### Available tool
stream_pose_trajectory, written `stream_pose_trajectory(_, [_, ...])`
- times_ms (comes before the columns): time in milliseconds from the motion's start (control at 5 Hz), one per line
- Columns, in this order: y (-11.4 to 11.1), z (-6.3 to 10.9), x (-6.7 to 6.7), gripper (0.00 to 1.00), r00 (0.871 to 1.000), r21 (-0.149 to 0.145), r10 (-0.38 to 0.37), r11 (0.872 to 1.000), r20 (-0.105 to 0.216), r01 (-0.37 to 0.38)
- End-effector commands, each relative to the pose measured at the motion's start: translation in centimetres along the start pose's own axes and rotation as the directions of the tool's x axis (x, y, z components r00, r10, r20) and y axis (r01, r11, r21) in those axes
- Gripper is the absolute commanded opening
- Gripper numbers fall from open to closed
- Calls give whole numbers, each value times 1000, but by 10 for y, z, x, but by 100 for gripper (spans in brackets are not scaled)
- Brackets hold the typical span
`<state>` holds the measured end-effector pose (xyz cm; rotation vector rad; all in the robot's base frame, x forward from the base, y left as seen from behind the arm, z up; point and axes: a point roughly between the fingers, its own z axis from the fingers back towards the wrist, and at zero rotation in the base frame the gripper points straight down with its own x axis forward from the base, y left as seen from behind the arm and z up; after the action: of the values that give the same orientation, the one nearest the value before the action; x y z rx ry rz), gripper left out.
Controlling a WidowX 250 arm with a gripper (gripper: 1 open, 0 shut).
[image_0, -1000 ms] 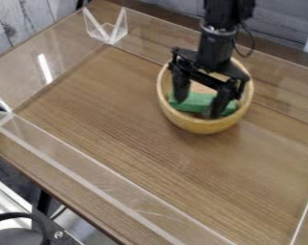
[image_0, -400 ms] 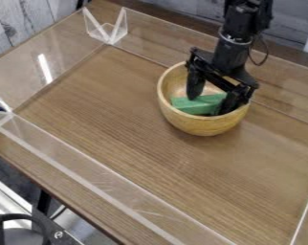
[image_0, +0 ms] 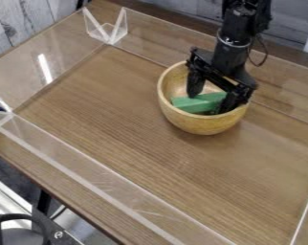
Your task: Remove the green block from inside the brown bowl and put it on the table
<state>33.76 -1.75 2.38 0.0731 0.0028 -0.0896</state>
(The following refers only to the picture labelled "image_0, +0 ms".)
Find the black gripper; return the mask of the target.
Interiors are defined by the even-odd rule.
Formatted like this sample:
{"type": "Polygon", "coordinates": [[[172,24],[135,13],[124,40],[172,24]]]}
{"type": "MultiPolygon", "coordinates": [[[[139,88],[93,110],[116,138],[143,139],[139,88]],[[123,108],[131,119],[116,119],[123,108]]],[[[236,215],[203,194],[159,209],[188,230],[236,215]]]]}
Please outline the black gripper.
{"type": "Polygon", "coordinates": [[[197,96],[209,80],[227,92],[219,109],[220,114],[228,113],[241,104],[247,104],[259,88],[257,82],[245,70],[251,44],[251,37],[236,40],[219,31],[213,52],[200,47],[193,47],[191,50],[191,57],[185,63],[189,71],[188,96],[191,98],[197,96]]]}

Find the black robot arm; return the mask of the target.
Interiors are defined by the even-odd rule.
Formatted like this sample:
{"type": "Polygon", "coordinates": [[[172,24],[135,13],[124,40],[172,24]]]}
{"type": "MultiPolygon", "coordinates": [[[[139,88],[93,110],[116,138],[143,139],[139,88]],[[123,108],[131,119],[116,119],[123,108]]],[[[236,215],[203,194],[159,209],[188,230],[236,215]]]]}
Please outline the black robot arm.
{"type": "Polygon", "coordinates": [[[232,111],[247,104],[259,84],[247,72],[252,46],[261,40],[261,33],[269,28],[272,0],[223,0],[224,23],[217,31],[215,51],[193,47],[187,60],[187,94],[191,98],[203,91],[211,81],[227,96],[219,113],[232,111]]]}

